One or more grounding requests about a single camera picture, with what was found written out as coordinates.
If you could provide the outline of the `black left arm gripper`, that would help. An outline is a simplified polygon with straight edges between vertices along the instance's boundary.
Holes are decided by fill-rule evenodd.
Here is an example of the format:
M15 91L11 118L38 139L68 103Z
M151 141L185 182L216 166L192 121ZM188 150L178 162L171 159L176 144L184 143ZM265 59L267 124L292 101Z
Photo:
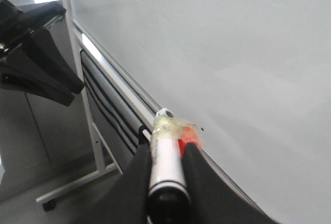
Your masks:
M64 15L65 8L58 2L23 11L1 0L1 88L71 105L72 93L79 94L84 83L49 32Z

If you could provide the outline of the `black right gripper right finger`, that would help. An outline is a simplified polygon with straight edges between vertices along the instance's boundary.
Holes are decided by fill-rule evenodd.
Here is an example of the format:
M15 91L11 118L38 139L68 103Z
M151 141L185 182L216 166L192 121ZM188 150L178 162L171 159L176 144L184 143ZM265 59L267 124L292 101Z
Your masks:
M276 223L235 193L211 168L194 143L182 157L191 198L189 223Z

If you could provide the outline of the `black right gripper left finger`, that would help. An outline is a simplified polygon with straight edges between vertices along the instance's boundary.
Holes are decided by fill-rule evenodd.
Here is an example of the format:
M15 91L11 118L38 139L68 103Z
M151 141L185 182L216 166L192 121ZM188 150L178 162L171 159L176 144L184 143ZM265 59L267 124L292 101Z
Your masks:
M75 223L147 223L151 152L140 144L124 173L111 189Z

